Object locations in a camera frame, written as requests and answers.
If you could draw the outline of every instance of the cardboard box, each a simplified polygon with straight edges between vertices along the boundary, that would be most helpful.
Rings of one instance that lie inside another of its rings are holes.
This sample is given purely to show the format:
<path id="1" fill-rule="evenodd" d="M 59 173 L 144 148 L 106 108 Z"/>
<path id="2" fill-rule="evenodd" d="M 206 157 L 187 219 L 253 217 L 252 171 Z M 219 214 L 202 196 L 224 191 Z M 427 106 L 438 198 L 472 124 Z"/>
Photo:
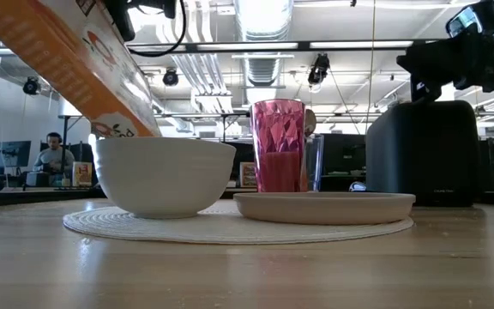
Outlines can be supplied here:
<path id="1" fill-rule="evenodd" d="M 103 136 L 160 136 L 148 83 L 100 1 L 0 0 L 0 40 Z"/>
<path id="2" fill-rule="evenodd" d="M 256 188 L 256 172 L 254 162 L 239 163 L 239 185 L 242 188 Z"/>
<path id="3" fill-rule="evenodd" d="M 91 162 L 74 162 L 72 173 L 72 186 L 93 185 L 93 164 Z"/>

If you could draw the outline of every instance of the wooden table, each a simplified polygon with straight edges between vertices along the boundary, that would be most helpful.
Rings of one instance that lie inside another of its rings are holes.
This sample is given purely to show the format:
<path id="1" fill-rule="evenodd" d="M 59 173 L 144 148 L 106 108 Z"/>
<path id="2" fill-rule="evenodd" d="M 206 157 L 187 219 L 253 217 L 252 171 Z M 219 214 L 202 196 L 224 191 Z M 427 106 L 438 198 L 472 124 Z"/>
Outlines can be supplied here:
<path id="1" fill-rule="evenodd" d="M 62 226 L 107 205 L 0 207 L 0 308 L 494 308 L 494 206 L 417 209 L 404 232 L 307 245 L 135 242 Z"/>

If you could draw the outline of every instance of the placemat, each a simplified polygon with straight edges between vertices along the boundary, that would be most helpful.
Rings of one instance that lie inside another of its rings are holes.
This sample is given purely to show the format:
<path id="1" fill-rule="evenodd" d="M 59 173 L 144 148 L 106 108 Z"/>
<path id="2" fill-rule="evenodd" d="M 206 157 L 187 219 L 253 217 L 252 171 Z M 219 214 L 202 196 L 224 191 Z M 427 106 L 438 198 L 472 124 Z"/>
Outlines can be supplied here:
<path id="1" fill-rule="evenodd" d="M 246 219 L 235 203 L 216 203 L 196 217 L 151 220 L 118 207 L 82 211 L 63 218 L 80 233 L 128 240 L 159 240 L 197 244 L 269 245 L 359 239 L 395 233 L 413 225 L 402 221 L 363 226 L 316 226 Z"/>

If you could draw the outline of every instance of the person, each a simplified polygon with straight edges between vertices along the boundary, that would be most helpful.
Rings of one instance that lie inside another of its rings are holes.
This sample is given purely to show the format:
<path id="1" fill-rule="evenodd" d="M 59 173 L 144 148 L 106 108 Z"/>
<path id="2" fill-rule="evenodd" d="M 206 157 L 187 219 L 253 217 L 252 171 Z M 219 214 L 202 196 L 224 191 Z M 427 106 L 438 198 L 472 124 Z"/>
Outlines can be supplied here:
<path id="1" fill-rule="evenodd" d="M 56 132 L 47 134 L 47 144 L 49 148 L 41 151 L 37 160 L 33 164 L 33 170 L 37 172 L 60 173 L 62 167 L 62 151 L 60 146 L 62 137 Z M 74 155 L 66 149 L 64 171 L 69 172 L 74 165 Z"/>

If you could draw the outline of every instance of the white bowl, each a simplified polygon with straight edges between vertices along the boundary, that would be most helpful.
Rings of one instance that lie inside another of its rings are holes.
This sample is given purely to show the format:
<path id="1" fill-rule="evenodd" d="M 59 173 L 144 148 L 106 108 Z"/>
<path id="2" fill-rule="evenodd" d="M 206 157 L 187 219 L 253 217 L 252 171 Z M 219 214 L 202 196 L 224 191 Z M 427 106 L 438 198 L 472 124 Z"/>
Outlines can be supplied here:
<path id="1" fill-rule="evenodd" d="M 119 208 L 152 219 L 185 218 L 216 202 L 236 149 L 218 142 L 132 137 L 97 141 L 96 173 Z"/>

